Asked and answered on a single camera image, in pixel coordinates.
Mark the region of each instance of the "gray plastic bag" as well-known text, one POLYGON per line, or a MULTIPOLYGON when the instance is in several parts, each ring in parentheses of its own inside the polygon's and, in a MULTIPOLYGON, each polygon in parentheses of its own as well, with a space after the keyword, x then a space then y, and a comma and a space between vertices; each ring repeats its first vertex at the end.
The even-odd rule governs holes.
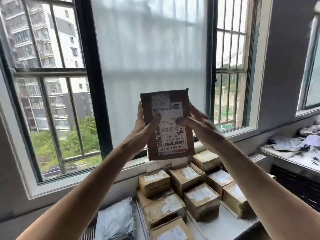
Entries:
POLYGON ((98 212, 95 240, 136 240, 136 215, 132 198, 98 212))

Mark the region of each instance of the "high-rise building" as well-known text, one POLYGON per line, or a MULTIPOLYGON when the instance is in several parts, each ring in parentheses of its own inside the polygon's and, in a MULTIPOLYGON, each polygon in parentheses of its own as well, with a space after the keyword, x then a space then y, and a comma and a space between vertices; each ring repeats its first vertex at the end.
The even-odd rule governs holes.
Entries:
MULTIPOLYGON (((62 67, 49 5, 32 0, 25 0, 25 2, 41 67, 62 67)), ((61 6, 54 6, 53 11, 65 67, 83 68, 74 13, 70 12, 69 8, 61 6)), ((12 54, 11 62, 14 66, 24 69, 40 67, 23 2, 21 0, 1 0, 1 19, 4 25, 2 32, 5 32, 8 38, 12 54)), ((87 78, 73 77, 70 82, 78 117, 85 119, 86 116, 93 116, 87 78)), ((48 77, 45 79, 45 84, 56 129, 59 136, 64 137, 65 133, 70 131, 75 124, 66 79, 48 77)), ((46 109, 37 78, 16 79, 15 86, 29 131, 49 130, 46 109)))

